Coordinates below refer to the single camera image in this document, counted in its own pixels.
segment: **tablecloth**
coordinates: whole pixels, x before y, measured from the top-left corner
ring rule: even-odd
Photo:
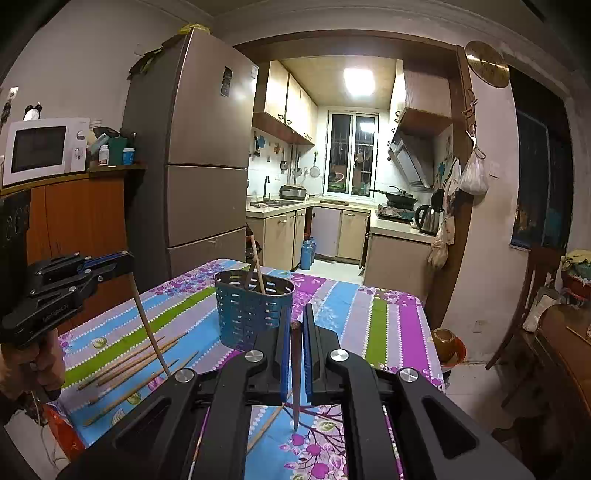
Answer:
[[[170,280],[141,295],[156,337],[167,339],[188,332],[164,354],[167,362],[178,359],[197,373],[220,368],[240,354],[221,344],[213,276],[222,270],[246,268],[234,260],[216,260]],[[334,330],[342,348],[356,352],[376,368],[396,372],[414,367],[443,390],[443,377],[420,301],[409,294],[359,286],[271,268],[263,272],[289,278],[295,285],[292,319],[301,319],[311,303],[316,325]],[[148,343],[133,300],[105,312],[60,336],[66,353],[66,383],[56,407],[71,423],[80,440],[91,445],[123,418],[163,381],[162,374],[120,403],[92,425],[83,424],[107,405],[139,385],[161,367],[157,360],[119,387],[89,404],[107,383],[79,390],[78,385],[109,364]],[[249,428],[250,451],[245,479],[334,479],[347,474],[342,415],[339,406],[312,408],[302,388],[300,427],[294,433],[291,399],[286,408],[254,406]]]

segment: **range hood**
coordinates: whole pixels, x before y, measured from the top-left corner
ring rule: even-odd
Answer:
[[[412,190],[431,191],[434,171],[432,139],[407,135],[398,128],[388,152]]]

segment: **blue basket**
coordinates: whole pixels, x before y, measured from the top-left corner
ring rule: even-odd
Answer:
[[[217,314],[220,341],[230,348],[252,350],[259,332],[279,325],[281,308],[288,310],[291,319],[294,284],[285,278],[263,275],[266,295],[260,291],[253,275],[249,289],[244,289],[248,272],[226,270],[214,276],[216,283]]]

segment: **black faucet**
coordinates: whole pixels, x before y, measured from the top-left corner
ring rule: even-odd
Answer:
[[[267,183],[271,183],[271,180],[269,180],[269,175],[267,175],[265,177],[265,187],[263,188],[263,191],[262,191],[262,201],[263,202],[265,200],[271,200],[271,194],[269,194],[269,198],[267,198]]]

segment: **wooden door frame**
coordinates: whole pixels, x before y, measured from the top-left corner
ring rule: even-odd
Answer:
[[[466,166],[472,144],[466,130],[475,116],[466,117],[473,99],[472,83],[464,48],[430,38],[375,30],[315,30],[261,38],[235,45],[254,63],[297,57],[359,55],[401,59],[413,71],[448,78],[453,120],[453,154]],[[456,196],[456,236],[449,246],[447,262],[438,270],[425,303],[431,328],[441,326],[462,264],[473,197],[459,190]]]

